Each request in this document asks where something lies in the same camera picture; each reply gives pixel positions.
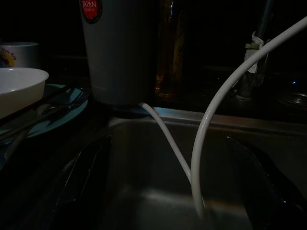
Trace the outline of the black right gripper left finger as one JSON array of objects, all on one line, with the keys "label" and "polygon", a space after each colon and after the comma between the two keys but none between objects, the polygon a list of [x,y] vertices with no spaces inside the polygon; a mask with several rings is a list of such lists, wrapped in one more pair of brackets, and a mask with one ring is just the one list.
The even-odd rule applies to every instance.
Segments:
[{"label": "black right gripper left finger", "polygon": [[93,227],[99,192],[106,183],[111,135],[81,150],[57,198],[47,230],[89,230]]}]

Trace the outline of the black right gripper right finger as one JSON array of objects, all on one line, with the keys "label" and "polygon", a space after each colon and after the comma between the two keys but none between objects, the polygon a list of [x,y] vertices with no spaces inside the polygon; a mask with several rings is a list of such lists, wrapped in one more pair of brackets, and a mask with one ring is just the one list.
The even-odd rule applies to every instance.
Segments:
[{"label": "black right gripper right finger", "polygon": [[256,146],[227,137],[236,186],[255,230],[305,230],[307,200]]}]

